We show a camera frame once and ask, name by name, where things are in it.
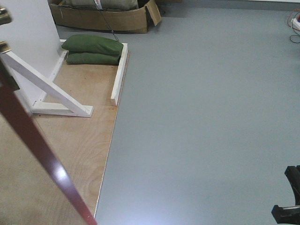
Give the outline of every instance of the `dark red pole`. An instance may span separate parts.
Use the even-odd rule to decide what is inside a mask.
[[[97,225],[87,205],[76,190],[63,164],[51,151],[49,145],[25,112],[7,82],[7,72],[0,60],[0,112],[9,122],[31,153],[44,167],[59,189],[78,211],[88,225]]]

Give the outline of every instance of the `power strip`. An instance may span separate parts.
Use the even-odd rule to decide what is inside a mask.
[[[297,19],[292,19],[292,27],[300,30],[300,22],[298,22]]]

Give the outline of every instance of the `green sandbag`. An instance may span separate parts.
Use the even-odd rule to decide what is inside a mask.
[[[120,56],[123,44],[96,35],[76,34],[66,40],[61,47],[72,52],[90,52]]]
[[[90,52],[69,52],[67,64],[111,64],[118,65],[120,57]]]

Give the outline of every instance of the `white diagonal brace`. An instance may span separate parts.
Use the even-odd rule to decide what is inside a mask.
[[[17,71],[23,77],[31,81],[40,89],[47,92],[52,97],[59,100],[66,108],[71,110],[74,114],[87,117],[91,116],[92,110],[90,108],[88,109],[82,104],[80,104],[77,100],[72,98],[64,90],[62,90],[56,84],[51,82],[47,77],[42,75],[35,68],[30,66],[28,63],[26,63],[13,52],[2,54],[1,57],[12,69]]]

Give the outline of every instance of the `white wooden frame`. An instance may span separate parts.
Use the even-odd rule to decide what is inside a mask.
[[[114,80],[114,85],[112,88],[111,104],[113,106],[117,106],[119,104],[123,81],[127,69],[128,58],[129,58],[128,44],[123,43],[123,50],[119,61],[116,78]]]
[[[33,113],[91,117],[94,110],[93,106],[80,104],[64,90],[51,82],[49,78],[39,73],[35,68],[23,61],[13,52],[2,54],[1,58],[13,70],[61,102],[46,103],[43,102],[44,99],[39,99],[31,108]]]
[[[122,85],[124,81],[125,72],[127,69],[127,63],[129,58],[128,44],[123,43],[124,47],[120,57],[120,62],[114,81],[112,94],[111,94],[111,104],[117,106],[120,100],[120,93],[122,90]],[[82,105],[64,90],[54,84],[51,80],[54,80],[58,74],[65,58],[67,51],[63,51],[58,63],[56,64],[52,74],[49,78],[45,77],[39,73],[35,68],[30,66],[28,63],[23,61],[13,52],[7,52],[1,54],[1,58],[5,63],[10,66],[13,70],[18,72],[20,75],[25,77],[27,80],[38,86],[43,93],[40,98],[34,103],[33,106],[30,106],[30,111],[32,113],[40,114],[53,114],[53,115],[66,115],[66,116],[79,116],[79,117],[91,117],[94,107],[90,105]],[[48,103],[44,102],[47,94],[59,100],[61,103]],[[21,95],[24,97],[23,100],[28,102],[27,96],[22,91]]]

